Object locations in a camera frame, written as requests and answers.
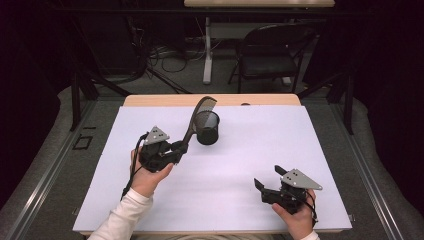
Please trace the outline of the black comb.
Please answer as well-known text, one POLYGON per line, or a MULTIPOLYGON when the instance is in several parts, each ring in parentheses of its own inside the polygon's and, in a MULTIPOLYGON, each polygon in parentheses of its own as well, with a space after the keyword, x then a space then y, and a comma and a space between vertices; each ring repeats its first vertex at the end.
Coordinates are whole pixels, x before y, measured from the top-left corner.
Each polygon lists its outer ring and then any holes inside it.
POLYGON ((210 96, 205 96, 199 100, 192 113, 188 130, 182 140, 183 145, 188 145, 194 134, 200 135, 204 132, 216 103, 217 100, 210 96))

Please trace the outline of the black folding chair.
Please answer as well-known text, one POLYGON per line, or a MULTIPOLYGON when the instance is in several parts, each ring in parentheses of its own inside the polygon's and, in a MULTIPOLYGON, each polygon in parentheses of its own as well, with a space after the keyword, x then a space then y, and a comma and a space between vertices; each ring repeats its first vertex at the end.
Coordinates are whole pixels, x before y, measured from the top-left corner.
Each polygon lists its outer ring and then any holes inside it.
POLYGON ((243 79, 292 78, 295 92, 305 49, 317 36, 316 30, 302 23, 272 24, 250 31, 236 48, 236 64, 228 84, 237 76, 241 92, 243 79))

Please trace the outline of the person's right hand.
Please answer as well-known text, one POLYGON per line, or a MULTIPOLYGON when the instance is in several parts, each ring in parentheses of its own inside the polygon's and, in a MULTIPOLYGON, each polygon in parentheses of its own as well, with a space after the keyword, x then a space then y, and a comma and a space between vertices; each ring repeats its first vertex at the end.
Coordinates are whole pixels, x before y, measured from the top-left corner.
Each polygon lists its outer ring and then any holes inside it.
POLYGON ((286 223, 288 232, 293 240, 301 240, 309 235, 313 229, 313 214, 311 206, 314 203, 316 196, 312 189, 308 190, 307 203, 295 213, 288 213, 283 207, 274 203, 272 209, 286 223))

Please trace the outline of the white desk leg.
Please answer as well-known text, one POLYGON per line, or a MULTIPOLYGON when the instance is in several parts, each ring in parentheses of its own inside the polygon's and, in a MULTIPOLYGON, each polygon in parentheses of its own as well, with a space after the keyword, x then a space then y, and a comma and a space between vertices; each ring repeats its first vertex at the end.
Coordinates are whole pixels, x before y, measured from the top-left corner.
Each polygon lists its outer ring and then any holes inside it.
POLYGON ((212 82, 212 52, 211 52, 211 23, 210 18, 205 18, 205 64, 203 83, 209 85, 212 82))

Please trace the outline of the person's left hand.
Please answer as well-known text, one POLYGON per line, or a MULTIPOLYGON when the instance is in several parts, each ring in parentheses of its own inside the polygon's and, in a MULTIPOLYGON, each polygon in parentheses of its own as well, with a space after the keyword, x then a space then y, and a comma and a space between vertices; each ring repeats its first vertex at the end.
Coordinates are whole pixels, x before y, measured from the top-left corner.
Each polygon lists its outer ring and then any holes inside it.
POLYGON ((133 177, 131 188, 138 194, 149 198, 154 194, 158 184, 170 174, 174 164, 169 163, 162 170, 152 173, 141 166, 138 160, 139 156, 134 150, 131 151, 131 157, 136 158, 130 167, 130 169, 134 170, 134 172, 130 173, 133 177))

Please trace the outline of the light wooden desk top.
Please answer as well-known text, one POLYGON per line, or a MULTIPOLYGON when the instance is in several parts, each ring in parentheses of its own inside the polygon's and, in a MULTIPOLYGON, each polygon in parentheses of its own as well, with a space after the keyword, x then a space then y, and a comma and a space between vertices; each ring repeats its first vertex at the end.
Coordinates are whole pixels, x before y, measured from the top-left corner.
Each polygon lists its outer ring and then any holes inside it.
POLYGON ((187 7, 333 7, 335 0, 184 0, 187 7))

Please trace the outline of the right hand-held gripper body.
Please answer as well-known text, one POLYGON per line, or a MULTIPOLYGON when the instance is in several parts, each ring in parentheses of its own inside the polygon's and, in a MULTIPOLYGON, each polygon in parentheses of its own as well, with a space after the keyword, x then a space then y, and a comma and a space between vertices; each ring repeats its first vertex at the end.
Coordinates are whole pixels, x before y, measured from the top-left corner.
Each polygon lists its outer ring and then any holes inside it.
POLYGON ((322 190, 323 187, 306 176, 298 169, 287 171, 280 175, 281 187, 279 190, 267 189, 261 192, 261 200, 264 203, 277 203, 290 214, 295 214, 303 204, 306 204, 309 189, 322 190))

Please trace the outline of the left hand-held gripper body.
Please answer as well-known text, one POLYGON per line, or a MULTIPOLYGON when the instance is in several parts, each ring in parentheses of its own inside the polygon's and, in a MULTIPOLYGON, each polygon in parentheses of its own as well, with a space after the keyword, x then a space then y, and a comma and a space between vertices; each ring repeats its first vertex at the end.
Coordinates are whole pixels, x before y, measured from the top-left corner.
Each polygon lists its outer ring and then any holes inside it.
POLYGON ((139 162, 142 167, 154 173, 173 163, 175 154, 171 150, 172 143, 168 142, 169 138, 170 136, 157 126, 147 133, 139 153, 139 162))

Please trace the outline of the black metal stand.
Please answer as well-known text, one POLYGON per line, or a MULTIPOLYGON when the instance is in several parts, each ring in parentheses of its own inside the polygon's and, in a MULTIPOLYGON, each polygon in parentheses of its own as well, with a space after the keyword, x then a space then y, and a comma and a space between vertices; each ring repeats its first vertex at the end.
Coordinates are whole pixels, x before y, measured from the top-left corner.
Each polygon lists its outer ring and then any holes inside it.
POLYGON ((343 107, 343 125, 350 135, 353 135, 352 129, 352 110, 353 110, 353 92, 354 92, 354 76, 347 71, 337 72, 330 77, 308 87, 306 90, 297 93, 299 99, 303 99, 312 93, 318 91, 322 87, 329 85, 330 90, 326 95, 328 103, 339 103, 344 98, 343 107))
POLYGON ((130 95, 130 92, 104 78, 100 73, 88 68, 75 49, 75 40, 66 38, 66 45, 74 68, 74 76, 71 80, 72 99, 72 125, 70 130, 75 131, 82 122, 81 97, 83 93, 89 101, 96 101, 99 92, 95 87, 96 83, 107 87, 123 97, 130 95))

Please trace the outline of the grey metal floor rail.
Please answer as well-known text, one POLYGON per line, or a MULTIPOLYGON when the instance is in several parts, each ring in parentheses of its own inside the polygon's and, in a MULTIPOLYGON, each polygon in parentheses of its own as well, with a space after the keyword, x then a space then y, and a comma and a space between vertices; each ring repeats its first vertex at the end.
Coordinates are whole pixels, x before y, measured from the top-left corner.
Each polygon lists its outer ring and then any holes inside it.
POLYGON ((88 102, 75 130, 59 119, 18 186, 0 223, 0 240, 85 240, 73 230, 97 164, 102 130, 94 122, 97 104, 88 102))
POLYGON ((353 135, 351 135, 344 125, 343 111, 338 105, 330 104, 330 109, 336 119, 338 127, 348 142, 348 146, 354 155, 354 165, 360 175, 361 181, 367 191, 373 208, 385 230, 388 240, 404 240, 404 237, 389 209, 389 206, 379 189, 377 182, 367 164, 365 157, 353 135))

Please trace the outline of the black mesh pen holder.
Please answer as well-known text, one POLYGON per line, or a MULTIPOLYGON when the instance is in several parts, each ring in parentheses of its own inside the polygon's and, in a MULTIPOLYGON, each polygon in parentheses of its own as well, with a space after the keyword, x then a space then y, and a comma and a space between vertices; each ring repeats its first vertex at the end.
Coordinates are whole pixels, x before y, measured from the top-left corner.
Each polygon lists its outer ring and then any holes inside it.
POLYGON ((219 116, 213 111, 201 111, 195 117, 197 141, 202 145, 213 145, 219 138, 219 116))

